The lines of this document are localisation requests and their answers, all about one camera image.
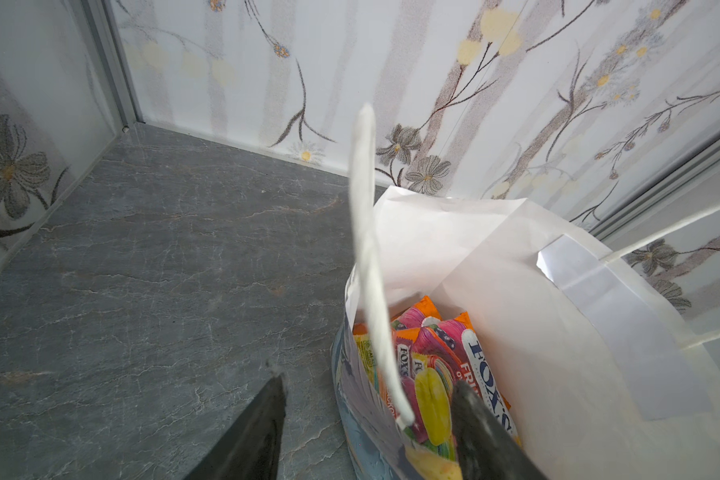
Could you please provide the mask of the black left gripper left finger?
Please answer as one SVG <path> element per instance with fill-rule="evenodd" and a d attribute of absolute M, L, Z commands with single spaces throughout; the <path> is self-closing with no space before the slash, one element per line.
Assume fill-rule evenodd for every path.
<path fill-rule="evenodd" d="M 185 479 L 276 479 L 286 398 L 283 376 L 271 378 Z"/>

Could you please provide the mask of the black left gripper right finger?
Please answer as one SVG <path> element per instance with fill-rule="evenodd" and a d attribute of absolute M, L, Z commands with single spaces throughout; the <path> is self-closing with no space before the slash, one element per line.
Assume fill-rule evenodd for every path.
<path fill-rule="evenodd" d="M 545 479 L 465 382 L 454 385 L 452 429 L 463 479 Z"/>

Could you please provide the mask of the floral paper gift bag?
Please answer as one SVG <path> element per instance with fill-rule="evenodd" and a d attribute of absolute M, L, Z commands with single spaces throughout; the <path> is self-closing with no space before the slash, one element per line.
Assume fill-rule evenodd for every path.
<path fill-rule="evenodd" d="M 467 312 L 522 440 L 549 479 L 720 479 L 720 368 L 669 300 L 586 231 L 530 200 L 375 191 L 376 122 L 353 128 L 355 264 L 332 373 L 359 479 L 463 479 L 405 429 L 391 321 L 422 297 Z M 352 334 L 367 326 L 397 416 Z"/>

